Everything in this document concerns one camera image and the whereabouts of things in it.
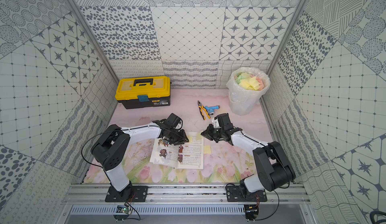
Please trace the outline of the left controller board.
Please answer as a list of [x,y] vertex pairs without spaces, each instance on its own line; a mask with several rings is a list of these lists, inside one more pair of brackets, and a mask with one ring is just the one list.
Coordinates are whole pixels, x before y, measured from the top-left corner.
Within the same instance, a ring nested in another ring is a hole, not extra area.
[[130,217],[131,213],[132,211],[130,208],[123,205],[118,205],[113,216],[117,221],[124,221]]

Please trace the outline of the illustrated story book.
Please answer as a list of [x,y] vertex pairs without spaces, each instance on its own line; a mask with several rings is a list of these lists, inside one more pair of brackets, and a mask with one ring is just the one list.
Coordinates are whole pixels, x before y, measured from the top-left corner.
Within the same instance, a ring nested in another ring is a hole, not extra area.
[[199,133],[188,132],[188,143],[183,145],[171,145],[166,139],[156,139],[150,162],[176,169],[198,169],[204,168],[204,137],[201,141],[196,140]]

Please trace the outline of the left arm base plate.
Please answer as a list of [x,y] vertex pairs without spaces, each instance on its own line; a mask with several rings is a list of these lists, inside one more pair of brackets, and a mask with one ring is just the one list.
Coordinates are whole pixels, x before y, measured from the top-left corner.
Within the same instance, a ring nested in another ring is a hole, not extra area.
[[110,186],[105,202],[145,202],[148,190],[148,186],[128,185],[122,191],[117,191],[113,186]]

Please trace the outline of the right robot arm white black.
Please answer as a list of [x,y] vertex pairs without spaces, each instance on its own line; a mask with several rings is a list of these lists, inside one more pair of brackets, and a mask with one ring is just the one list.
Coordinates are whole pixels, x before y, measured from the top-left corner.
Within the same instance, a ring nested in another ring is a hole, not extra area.
[[250,154],[254,158],[257,173],[241,180],[245,191],[274,191],[289,185],[295,178],[295,171],[279,142],[258,140],[239,127],[235,127],[228,113],[217,115],[201,135],[216,143],[225,141]]

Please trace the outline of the yellow black toolbox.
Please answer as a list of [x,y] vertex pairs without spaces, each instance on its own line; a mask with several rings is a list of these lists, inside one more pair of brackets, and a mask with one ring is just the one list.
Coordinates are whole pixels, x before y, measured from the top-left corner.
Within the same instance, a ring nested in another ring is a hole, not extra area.
[[122,79],[115,98],[126,109],[169,106],[170,85],[166,76]]

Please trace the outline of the controller board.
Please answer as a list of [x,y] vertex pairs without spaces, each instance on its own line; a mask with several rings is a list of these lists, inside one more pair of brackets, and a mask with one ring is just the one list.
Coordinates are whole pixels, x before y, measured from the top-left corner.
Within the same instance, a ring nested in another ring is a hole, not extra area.
[[248,221],[253,221],[259,214],[259,207],[257,205],[244,205],[245,218]]
[[130,208],[123,205],[118,205],[113,216],[117,221],[124,221],[130,217],[131,213],[132,211]]

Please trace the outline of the aluminium mounting rail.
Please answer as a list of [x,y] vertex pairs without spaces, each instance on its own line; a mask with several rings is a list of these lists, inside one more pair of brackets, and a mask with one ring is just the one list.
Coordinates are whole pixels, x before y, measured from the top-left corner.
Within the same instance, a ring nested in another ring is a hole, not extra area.
[[109,184],[73,184],[63,204],[310,204],[301,184],[279,188],[241,199],[234,185],[215,184],[140,184],[132,187],[131,197],[122,198],[109,190]]

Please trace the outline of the yellow black pliers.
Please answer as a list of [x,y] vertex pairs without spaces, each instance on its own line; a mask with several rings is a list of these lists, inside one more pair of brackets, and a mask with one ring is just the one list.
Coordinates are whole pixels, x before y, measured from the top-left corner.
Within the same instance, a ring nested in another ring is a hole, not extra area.
[[207,118],[210,119],[211,117],[210,117],[209,113],[207,112],[205,107],[201,104],[201,102],[198,100],[197,103],[198,103],[199,111],[200,111],[200,114],[201,114],[203,120],[206,120]]

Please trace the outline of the blue handled tool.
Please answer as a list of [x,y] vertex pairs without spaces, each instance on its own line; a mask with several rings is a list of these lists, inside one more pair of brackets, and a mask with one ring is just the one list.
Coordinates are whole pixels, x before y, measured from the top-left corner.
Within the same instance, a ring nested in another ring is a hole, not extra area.
[[205,110],[207,111],[207,113],[209,115],[214,115],[215,114],[215,110],[218,110],[218,109],[220,109],[219,105],[216,105],[216,106],[205,106]]

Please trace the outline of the pile of discarded sticky notes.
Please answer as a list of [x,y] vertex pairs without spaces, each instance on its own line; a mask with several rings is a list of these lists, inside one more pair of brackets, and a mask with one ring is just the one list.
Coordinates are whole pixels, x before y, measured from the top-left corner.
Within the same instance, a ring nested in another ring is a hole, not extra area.
[[246,72],[238,73],[234,77],[234,80],[240,87],[246,90],[261,91],[265,88],[265,85],[259,76]]

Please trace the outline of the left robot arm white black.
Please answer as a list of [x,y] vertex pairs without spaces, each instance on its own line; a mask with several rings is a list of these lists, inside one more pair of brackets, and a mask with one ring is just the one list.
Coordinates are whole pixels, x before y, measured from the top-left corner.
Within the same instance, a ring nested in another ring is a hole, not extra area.
[[94,143],[90,152],[110,181],[110,185],[118,193],[129,189],[131,181],[127,177],[122,161],[130,144],[149,139],[167,140],[172,145],[187,143],[183,120],[174,113],[166,119],[135,127],[119,127],[110,125]]

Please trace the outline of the right controller board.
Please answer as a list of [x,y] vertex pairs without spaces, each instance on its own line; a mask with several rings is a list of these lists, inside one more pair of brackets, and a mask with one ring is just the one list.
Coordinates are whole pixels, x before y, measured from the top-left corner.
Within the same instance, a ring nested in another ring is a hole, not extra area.
[[257,205],[244,205],[245,218],[248,221],[253,221],[259,214],[259,207]]

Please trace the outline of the white bin with plastic bag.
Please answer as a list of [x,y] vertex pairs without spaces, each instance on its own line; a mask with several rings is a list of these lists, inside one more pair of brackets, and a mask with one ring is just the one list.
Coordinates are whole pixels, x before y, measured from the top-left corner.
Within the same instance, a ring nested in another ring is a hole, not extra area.
[[[236,81],[234,80],[234,77],[238,73],[249,73],[256,76],[259,76],[264,85],[265,88],[261,91],[253,91],[253,90],[246,90],[242,87],[240,87]],[[234,72],[232,72],[228,82],[226,83],[226,87],[229,90],[229,105],[234,114],[243,116],[249,114],[252,109],[255,107],[255,105],[258,104],[259,99],[267,93],[271,85],[270,78],[267,74],[265,74],[263,71],[261,71],[258,68],[253,67],[241,67]]]

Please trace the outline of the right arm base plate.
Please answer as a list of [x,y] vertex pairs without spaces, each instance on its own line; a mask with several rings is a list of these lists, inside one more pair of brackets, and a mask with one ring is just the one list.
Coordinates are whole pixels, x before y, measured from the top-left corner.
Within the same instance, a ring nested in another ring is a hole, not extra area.
[[246,188],[233,183],[225,186],[228,202],[267,202],[265,190],[249,192]]

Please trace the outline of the yellow sticky note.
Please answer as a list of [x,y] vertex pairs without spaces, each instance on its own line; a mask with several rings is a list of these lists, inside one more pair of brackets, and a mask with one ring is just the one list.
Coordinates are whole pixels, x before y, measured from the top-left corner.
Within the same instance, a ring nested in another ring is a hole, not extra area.
[[211,146],[204,146],[204,154],[211,154]]
[[196,135],[196,140],[197,141],[201,141],[202,139],[203,139],[203,137],[200,134]]

